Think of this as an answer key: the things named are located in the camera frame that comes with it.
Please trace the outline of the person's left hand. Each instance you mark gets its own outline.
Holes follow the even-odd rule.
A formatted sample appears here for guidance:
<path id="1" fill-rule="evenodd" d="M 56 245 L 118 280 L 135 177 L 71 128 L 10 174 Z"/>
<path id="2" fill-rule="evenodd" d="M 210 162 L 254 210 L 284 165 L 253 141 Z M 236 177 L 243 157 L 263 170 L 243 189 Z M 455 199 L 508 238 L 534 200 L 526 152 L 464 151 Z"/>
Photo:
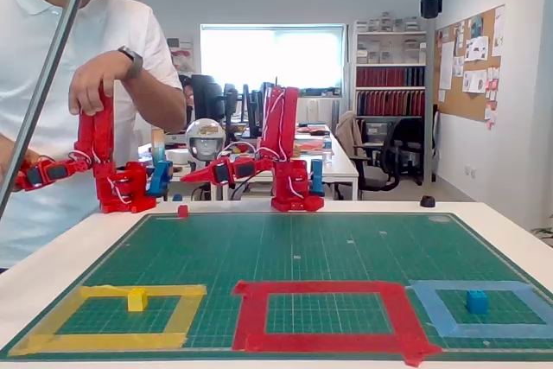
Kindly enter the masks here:
<path id="1" fill-rule="evenodd" d="M 72 115 L 85 113 L 93 116 L 104 110 L 101 94 L 113 95 L 114 82 L 123 80 L 129 72 L 132 59 L 120 51 L 98 55 L 74 73 L 69 86 L 68 108 Z"/>

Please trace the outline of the person's right hand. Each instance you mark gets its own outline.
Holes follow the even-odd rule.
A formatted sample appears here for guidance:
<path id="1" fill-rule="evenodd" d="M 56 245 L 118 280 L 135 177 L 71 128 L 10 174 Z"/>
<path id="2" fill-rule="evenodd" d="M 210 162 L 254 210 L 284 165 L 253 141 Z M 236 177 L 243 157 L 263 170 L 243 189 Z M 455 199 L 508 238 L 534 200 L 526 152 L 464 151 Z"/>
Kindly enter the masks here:
<path id="1" fill-rule="evenodd" d="M 1 181 L 7 176 L 11 157 L 13 156 L 15 143 L 7 137 L 1 136 L 0 143 L 0 161 L 1 161 Z M 33 150 L 26 150 L 23 157 L 23 164 L 33 164 L 41 159 L 41 155 Z"/>

